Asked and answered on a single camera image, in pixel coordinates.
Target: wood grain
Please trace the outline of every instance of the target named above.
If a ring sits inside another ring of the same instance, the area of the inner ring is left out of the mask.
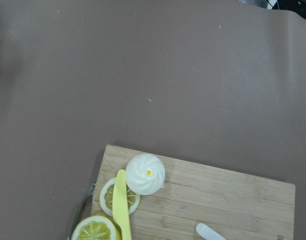
[[[107,216],[99,193],[140,151],[108,145],[93,195],[92,215]],[[293,240],[293,184],[156,155],[166,169],[165,188],[142,196],[130,222],[134,240],[201,240],[205,223],[227,240]]]

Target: gray table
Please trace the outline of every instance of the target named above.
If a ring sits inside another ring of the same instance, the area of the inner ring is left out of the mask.
[[[232,0],[0,0],[0,239],[65,239],[107,144],[296,184],[306,239],[306,21]]]

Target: yellow plastic knife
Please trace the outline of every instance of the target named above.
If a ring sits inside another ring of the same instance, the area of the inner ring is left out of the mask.
[[[132,240],[129,224],[125,170],[118,171],[113,190],[113,219],[122,230],[122,240]]]

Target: white round dome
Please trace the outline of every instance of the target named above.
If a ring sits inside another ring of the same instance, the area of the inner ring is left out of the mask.
[[[150,195],[164,187],[165,168],[153,154],[142,153],[133,157],[126,167],[126,183],[140,195]]]

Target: white plastic handle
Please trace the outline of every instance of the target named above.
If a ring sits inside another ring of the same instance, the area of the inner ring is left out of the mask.
[[[196,226],[196,232],[206,240],[226,240],[220,236],[217,232],[212,230],[209,226],[199,223]]]

